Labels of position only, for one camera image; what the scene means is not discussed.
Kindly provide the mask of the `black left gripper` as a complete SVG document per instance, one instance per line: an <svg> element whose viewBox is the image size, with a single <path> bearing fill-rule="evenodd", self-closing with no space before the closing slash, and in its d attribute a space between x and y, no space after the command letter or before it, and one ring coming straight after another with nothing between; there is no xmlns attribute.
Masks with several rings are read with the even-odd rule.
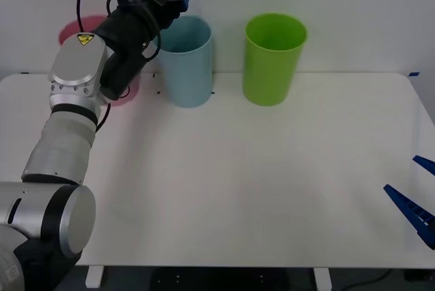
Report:
<svg viewBox="0 0 435 291"><path fill-rule="evenodd" d="M149 30L167 29L174 19L188 10L190 0L138 0L139 22Z"/></svg>

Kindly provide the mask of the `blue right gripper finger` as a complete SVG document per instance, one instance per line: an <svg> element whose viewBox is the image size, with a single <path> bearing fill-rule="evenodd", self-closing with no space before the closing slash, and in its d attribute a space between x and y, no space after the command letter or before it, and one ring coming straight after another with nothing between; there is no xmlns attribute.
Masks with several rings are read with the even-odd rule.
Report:
<svg viewBox="0 0 435 291"><path fill-rule="evenodd" d="M423 167L426 171L435 175L435 162L421 156L414 156L413 161Z"/></svg>
<svg viewBox="0 0 435 291"><path fill-rule="evenodd" d="M422 241L434 250L434 215L386 184L383 187L389 198L411 223Z"/></svg>

